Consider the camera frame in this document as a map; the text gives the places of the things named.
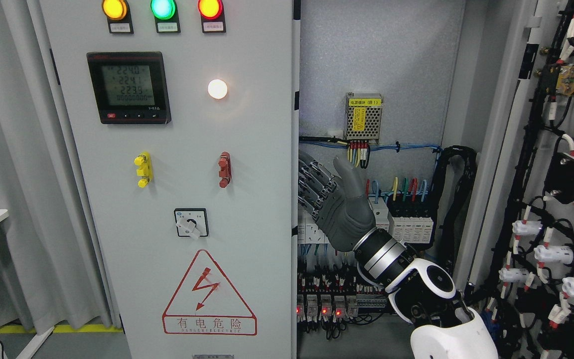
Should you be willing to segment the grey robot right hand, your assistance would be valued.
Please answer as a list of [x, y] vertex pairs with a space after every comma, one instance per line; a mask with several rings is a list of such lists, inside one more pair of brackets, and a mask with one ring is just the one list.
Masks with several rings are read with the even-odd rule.
[[348, 252], [376, 227], [359, 171], [335, 157], [333, 175], [306, 152], [298, 153], [298, 204], [309, 213], [335, 250]]

